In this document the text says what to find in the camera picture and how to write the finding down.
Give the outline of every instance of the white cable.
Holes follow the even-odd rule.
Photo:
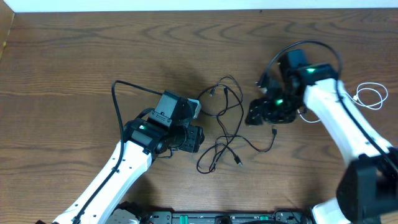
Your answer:
[[[384,90],[386,91],[386,96],[383,98],[383,97],[381,96],[381,94],[380,94],[377,90],[375,90],[375,89],[373,89],[373,88],[360,88],[361,85],[378,85],[378,86],[381,86],[381,87],[383,87]],[[379,101],[378,103],[374,103],[374,104],[372,104],[372,105],[366,105],[366,104],[364,104],[364,103],[361,101],[361,99],[359,98],[359,92],[360,92],[360,91],[363,91],[363,90],[371,90],[371,91],[373,91],[373,92],[376,92],[376,93],[379,95],[379,97],[380,97],[380,101]],[[351,97],[348,93],[347,93],[347,95],[348,95],[348,97],[349,97],[354,103],[356,103],[356,104],[359,105],[359,106],[366,107],[366,108],[368,108],[368,109],[370,109],[370,110],[379,110],[379,109],[382,108],[384,100],[386,100],[387,97],[388,97],[388,90],[387,90],[387,88],[386,88],[384,85],[382,85],[382,84],[380,84],[380,83],[366,82],[366,83],[361,83],[361,84],[359,84],[359,85],[356,87],[356,94],[354,95],[354,97]],[[300,115],[300,117],[301,117],[305,122],[307,122],[307,123],[316,123],[316,122],[319,122],[319,121],[321,120],[321,119],[319,119],[319,120],[317,120],[317,121],[307,121],[307,120],[302,116],[302,113],[301,113],[300,110],[297,110],[297,113],[298,113],[298,115]]]

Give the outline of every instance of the green light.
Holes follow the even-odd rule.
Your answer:
[[[308,73],[313,73],[315,71],[315,68],[307,68]]]
[[[277,105],[277,106],[279,106],[280,104],[282,104],[284,101],[282,100],[282,99],[280,99],[280,100],[276,100],[275,101],[275,104]]]

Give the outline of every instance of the wooden tabletop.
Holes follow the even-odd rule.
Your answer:
[[[119,141],[114,80],[195,98],[232,75],[247,111],[261,95],[254,82],[269,60],[303,39],[340,52],[350,93],[362,82],[388,88],[381,110],[361,111],[398,145],[397,9],[17,14],[0,62],[0,222],[50,223],[87,188]],[[335,64],[326,50],[305,49],[311,62]],[[117,93],[124,122],[159,100],[129,87]],[[377,100],[372,93],[361,97]],[[223,91],[201,103],[219,111]],[[230,131],[239,116],[236,108],[223,118]],[[335,196],[345,167],[321,123],[278,125],[265,154],[237,139],[231,145],[243,167],[226,153],[209,175],[195,164],[221,128],[203,115],[194,124],[205,130],[199,153],[157,159],[124,200],[175,211],[244,212],[306,208]],[[272,138],[269,125],[243,125],[239,134],[258,147]],[[203,167],[209,162],[206,157]],[[383,220],[396,223],[398,215]]]

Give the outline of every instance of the white wall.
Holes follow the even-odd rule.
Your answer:
[[[398,0],[4,0],[14,12],[398,7]]]

